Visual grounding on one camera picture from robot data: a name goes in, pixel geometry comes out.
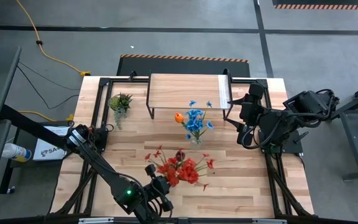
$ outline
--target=plant pot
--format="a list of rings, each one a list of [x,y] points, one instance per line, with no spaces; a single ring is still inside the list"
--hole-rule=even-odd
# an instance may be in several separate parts
[[[202,143],[203,143],[203,137],[201,137],[201,136],[198,139],[196,139],[194,136],[192,136],[190,139],[190,147],[192,148],[192,150],[200,149]]]

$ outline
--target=orange flower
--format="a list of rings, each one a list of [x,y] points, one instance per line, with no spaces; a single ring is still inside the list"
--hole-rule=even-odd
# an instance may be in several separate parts
[[[180,113],[175,113],[175,121],[176,121],[176,122],[182,123],[183,120],[185,120],[185,119],[183,118],[183,115],[182,115],[182,114],[180,114]]]
[[[144,157],[144,160],[146,161],[146,160],[150,159],[150,155],[151,155],[151,153],[147,154],[146,157]]]
[[[214,162],[214,160],[213,160],[213,159],[210,159],[209,161],[207,161],[207,162],[206,162],[206,164],[207,164],[208,168],[210,168],[210,169],[214,169],[213,162]]]

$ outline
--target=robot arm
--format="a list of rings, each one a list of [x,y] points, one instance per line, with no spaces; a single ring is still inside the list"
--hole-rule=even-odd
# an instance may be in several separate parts
[[[298,128],[319,126],[330,117],[339,103],[339,98],[335,97],[332,90],[303,91],[283,103],[285,110],[275,110],[261,105],[263,92],[262,85],[253,83],[245,97],[228,102],[232,105],[241,105],[240,119],[246,125],[231,119],[227,121],[237,128],[237,143],[246,149],[268,145],[280,147]],[[250,146],[256,126],[260,128],[262,139],[258,145]]]
[[[135,178],[116,172],[98,152],[97,145],[106,140],[107,134],[106,128],[89,129],[82,124],[71,127],[65,136],[66,150],[79,154],[106,181],[115,201],[127,214],[133,212],[142,224],[158,223],[162,211],[157,213],[149,202],[160,198],[162,210],[172,212],[173,205],[166,198],[170,188],[167,180],[163,176],[155,176],[152,164],[145,169],[152,180],[144,187]]]

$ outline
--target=white paper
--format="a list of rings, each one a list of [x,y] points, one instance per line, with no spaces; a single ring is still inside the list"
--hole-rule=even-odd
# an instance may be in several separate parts
[[[59,136],[65,136],[67,134],[69,127],[54,127],[54,126],[45,126],[45,128],[49,129],[53,133]],[[66,151],[60,149],[54,145],[51,145],[44,140],[38,139],[37,145],[35,146],[34,157],[35,161],[42,160],[57,160],[63,159],[66,155]]]

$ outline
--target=gray floor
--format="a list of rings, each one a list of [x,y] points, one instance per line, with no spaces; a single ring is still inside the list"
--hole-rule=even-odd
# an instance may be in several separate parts
[[[252,0],[22,0],[22,4],[35,23],[43,26],[258,28]],[[278,10],[268,0],[261,0],[260,6],[266,29],[358,30],[358,11]],[[0,24],[29,25],[29,22],[15,1],[0,0]],[[120,54],[133,53],[246,58],[250,60],[252,77],[266,77],[259,34],[40,32],[40,35],[50,55],[81,70],[91,70],[94,75],[115,74]],[[72,88],[81,85],[76,72],[43,57],[32,31],[0,30],[0,45],[20,45],[21,62],[62,85]],[[358,35],[268,35],[267,45],[274,77],[285,79],[288,96],[303,90],[331,88],[346,101],[358,90]],[[76,93],[24,71],[50,106]],[[17,110],[35,110],[62,120],[74,113],[76,100],[48,110],[17,72],[7,103]],[[302,143],[315,213],[325,218],[358,221],[358,180],[341,179],[342,175],[356,171],[341,122],[335,120],[302,131],[310,131]],[[0,218],[47,213],[58,170],[59,167],[18,170],[17,192],[0,195]]]

